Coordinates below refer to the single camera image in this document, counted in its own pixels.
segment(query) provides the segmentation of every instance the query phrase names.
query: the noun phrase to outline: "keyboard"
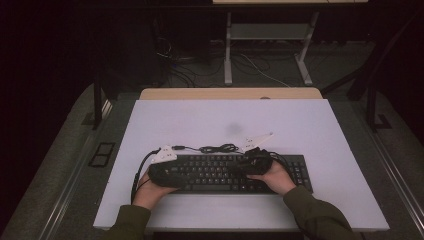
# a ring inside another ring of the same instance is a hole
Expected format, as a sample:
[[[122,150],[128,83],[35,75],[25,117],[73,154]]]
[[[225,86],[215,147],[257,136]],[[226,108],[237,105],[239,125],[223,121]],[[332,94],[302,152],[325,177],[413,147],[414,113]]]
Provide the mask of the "keyboard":
[[[303,185],[311,193],[312,184],[303,155],[280,155],[285,162],[296,185]],[[188,184],[173,193],[217,193],[217,194],[275,194],[260,181],[248,179],[245,175],[231,169],[231,163],[243,155],[177,155],[170,171],[192,177]]]

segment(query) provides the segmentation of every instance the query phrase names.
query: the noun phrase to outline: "white desk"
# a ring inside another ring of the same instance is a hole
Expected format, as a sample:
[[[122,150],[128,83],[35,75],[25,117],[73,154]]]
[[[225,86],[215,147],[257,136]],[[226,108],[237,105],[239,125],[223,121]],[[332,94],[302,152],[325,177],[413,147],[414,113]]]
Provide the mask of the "white desk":
[[[94,226],[109,228],[119,207],[130,203],[134,174],[148,152],[166,144],[241,146],[246,137],[269,132],[274,137],[261,148],[303,154],[314,196],[337,206],[355,231],[389,228],[324,99],[137,101]],[[275,195],[168,195],[147,226],[147,231],[296,229],[292,214]]]

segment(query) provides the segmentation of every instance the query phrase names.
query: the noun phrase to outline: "dark background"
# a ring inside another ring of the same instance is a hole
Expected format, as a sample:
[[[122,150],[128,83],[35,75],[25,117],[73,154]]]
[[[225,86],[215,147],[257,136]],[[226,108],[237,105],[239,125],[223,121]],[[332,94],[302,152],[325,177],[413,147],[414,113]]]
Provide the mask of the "dark background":
[[[365,40],[385,46],[417,11],[416,2],[370,1],[366,8],[357,5],[324,10],[313,40],[341,44]],[[179,3],[192,4],[190,1]],[[116,98],[122,91],[160,86],[164,73],[155,54],[152,32],[159,32],[180,48],[201,57],[207,57],[210,39],[222,39],[225,34],[225,12],[220,11],[167,12],[161,14],[160,25],[152,27],[149,19],[157,16],[154,11],[80,9],[77,6],[73,1],[0,2],[3,120],[0,232],[72,105],[95,76],[102,79],[109,98]],[[265,18],[259,11],[257,14],[237,12],[234,16],[240,21],[268,21],[269,18],[278,21],[281,14],[276,12],[275,16]],[[288,11],[285,18],[290,16],[293,21],[298,20],[295,10]],[[424,14],[421,12],[393,46],[376,80],[424,142],[422,26]]]

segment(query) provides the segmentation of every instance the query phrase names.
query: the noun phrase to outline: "person's left hand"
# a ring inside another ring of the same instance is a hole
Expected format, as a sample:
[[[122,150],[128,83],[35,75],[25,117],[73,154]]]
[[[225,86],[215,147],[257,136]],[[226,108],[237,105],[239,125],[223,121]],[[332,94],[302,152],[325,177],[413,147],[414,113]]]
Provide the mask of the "person's left hand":
[[[132,205],[140,206],[152,210],[160,199],[166,194],[178,190],[178,188],[160,187],[154,184],[147,174],[146,170],[143,177],[138,181],[137,193],[135,194]]]

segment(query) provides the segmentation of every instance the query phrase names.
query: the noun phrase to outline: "sleeve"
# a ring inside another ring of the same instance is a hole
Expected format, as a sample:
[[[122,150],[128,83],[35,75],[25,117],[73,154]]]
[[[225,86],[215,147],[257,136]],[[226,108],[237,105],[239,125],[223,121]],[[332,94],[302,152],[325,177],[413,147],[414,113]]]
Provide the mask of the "sleeve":
[[[150,210],[133,205],[119,209],[115,224],[100,238],[101,240],[140,240],[150,218]]]
[[[284,195],[299,228],[311,239],[357,239],[343,213],[328,202],[315,199],[300,186]]]

